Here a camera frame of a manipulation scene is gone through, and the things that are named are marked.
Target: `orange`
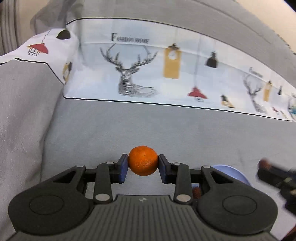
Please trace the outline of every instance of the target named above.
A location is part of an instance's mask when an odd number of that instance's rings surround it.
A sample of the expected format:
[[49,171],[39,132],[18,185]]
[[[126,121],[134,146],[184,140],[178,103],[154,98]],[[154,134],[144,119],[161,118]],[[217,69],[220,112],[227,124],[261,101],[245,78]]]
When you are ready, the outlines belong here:
[[133,173],[148,176],[158,167],[158,155],[148,146],[137,146],[128,155],[128,166]]

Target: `beige floor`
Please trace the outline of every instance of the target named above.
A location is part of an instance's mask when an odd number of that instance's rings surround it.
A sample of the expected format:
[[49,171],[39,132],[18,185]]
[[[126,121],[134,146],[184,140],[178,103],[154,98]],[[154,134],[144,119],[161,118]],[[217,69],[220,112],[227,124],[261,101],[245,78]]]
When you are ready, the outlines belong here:
[[[34,34],[30,29],[31,18],[49,0],[18,0],[18,29],[21,41]],[[236,0],[245,9],[256,15],[267,26],[279,34],[296,52],[296,13],[283,0]]]

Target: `red lamp print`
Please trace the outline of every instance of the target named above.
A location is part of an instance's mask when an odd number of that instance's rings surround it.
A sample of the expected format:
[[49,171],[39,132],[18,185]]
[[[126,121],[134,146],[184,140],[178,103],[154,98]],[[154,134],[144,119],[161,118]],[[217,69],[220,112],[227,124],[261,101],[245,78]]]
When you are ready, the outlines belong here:
[[199,102],[204,102],[204,99],[207,99],[207,97],[201,93],[196,86],[192,88],[192,91],[188,94],[188,96],[195,97],[195,99]]
[[29,51],[28,51],[28,55],[30,56],[37,56],[40,53],[46,53],[48,54],[48,49],[45,46],[45,43],[43,42],[45,37],[49,34],[50,30],[48,31],[48,33],[44,36],[44,38],[42,39],[42,42],[40,44],[32,44],[29,45]]

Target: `tangerine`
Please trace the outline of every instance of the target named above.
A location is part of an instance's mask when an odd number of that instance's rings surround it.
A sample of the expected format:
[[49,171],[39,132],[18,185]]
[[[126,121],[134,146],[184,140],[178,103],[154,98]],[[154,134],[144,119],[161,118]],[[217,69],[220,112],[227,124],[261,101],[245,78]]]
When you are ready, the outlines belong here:
[[128,166],[139,176],[148,176],[158,167],[158,155],[148,146],[137,146],[128,155]]

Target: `black border line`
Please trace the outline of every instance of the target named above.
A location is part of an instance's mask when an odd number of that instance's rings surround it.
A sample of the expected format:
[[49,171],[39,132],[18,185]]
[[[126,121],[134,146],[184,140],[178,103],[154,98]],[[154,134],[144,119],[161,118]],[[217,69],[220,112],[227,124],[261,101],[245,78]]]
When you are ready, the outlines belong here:
[[59,77],[55,74],[55,72],[52,70],[52,68],[49,66],[49,64],[47,62],[39,62],[39,61],[34,61],[34,60],[24,60],[24,59],[21,59],[21,58],[13,58],[12,60],[18,60],[18,61],[21,61],[21,62],[30,62],[30,63],[40,63],[40,64],[46,64],[49,69],[51,70],[51,72],[54,74],[54,76],[62,83],[62,85],[65,85],[60,79]]
[[63,96],[64,99],[74,99],[74,100],[105,101],[105,102],[120,102],[120,103],[137,103],[137,104],[151,104],[151,105],[163,105],[163,106],[178,106],[178,107],[203,109],[203,110],[217,110],[217,111],[225,111],[225,112],[231,112],[231,113],[238,113],[238,114],[265,117],[265,118],[280,120],[280,121],[294,122],[294,120],[278,119],[278,118],[274,118],[274,117],[251,114],[251,113],[245,113],[245,112],[238,112],[238,111],[232,111],[232,110],[222,110],[222,109],[215,109],[215,108],[206,108],[206,107],[197,107],[197,106],[188,106],[188,105],[180,105],[180,104],[162,104],[162,103],[150,103],[150,102],[140,102],[140,101],[127,101],[127,100],[84,99],[84,98],[75,98],[75,97],[65,97],[64,93],[62,94],[62,96]]
[[195,32],[195,33],[198,33],[198,34],[201,34],[201,35],[207,36],[207,37],[209,37],[209,38],[212,38],[212,39],[214,39],[214,40],[220,41],[220,42],[222,42],[222,43],[224,43],[224,44],[226,44],[226,45],[228,45],[228,46],[230,46],[230,47],[233,47],[233,48],[235,48],[235,49],[237,49],[237,50],[239,50],[239,51],[242,51],[242,52],[245,53],[246,55],[248,55],[248,56],[250,56],[250,57],[256,59],[257,61],[259,61],[260,63],[264,64],[266,67],[268,67],[269,69],[271,69],[272,71],[274,71],[275,73],[277,73],[280,77],[282,77],[285,81],[287,81],[287,80],[286,80],[281,74],[279,74],[277,71],[275,71],[275,70],[274,70],[273,68],[271,68],[269,65],[267,65],[267,64],[265,64],[265,63],[263,63],[263,62],[261,62],[261,60],[259,60],[259,59],[255,58],[255,57],[253,57],[252,55],[246,53],[245,51],[243,51],[243,50],[241,50],[241,49],[238,49],[238,48],[236,48],[236,47],[234,47],[234,46],[232,46],[232,45],[230,45],[230,44],[228,44],[228,43],[226,43],[226,42],[224,42],[224,41],[221,41],[221,40],[219,40],[219,39],[215,39],[215,38],[213,38],[213,37],[211,37],[211,36],[209,36],[209,35],[206,35],[206,34],[203,34],[203,33],[197,32],[197,31],[192,30],[192,29],[189,29],[189,28],[180,27],[180,26],[176,26],[176,25],[172,25],[172,24],[164,23],[164,22],[158,22],[158,21],[148,20],[148,19],[139,19],[139,18],[119,18],[119,17],[85,17],[85,18],[77,18],[77,19],[73,19],[73,20],[69,21],[68,23],[66,23],[66,26],[67,26],[68,24],[70,24],[70,23],[75,22],[75,21],[78,21],[78,20],[84,20],[84,19],[126,19],[126,20],[136,20],[136,21],[144,21],[144,22],[150,22],[150,23],[159,23],[159,24],[168,25],[168,26],[175,27],[175,28],[182,28],[182,29],[185,29],[185,30],[188,30],[188,31],[192,31],[192,32]]

